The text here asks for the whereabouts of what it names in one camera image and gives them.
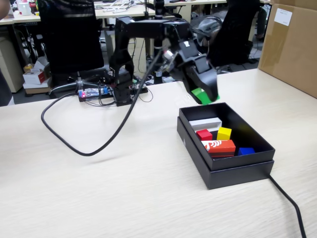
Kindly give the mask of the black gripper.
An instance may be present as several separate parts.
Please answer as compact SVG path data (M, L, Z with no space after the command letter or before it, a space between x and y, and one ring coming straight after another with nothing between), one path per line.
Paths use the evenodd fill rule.
M218 96L217 73L207 58L201 56L194 39L176 44L176 66L184 67L184 86L189 94L197 90L196 96L201 102L215 102Z

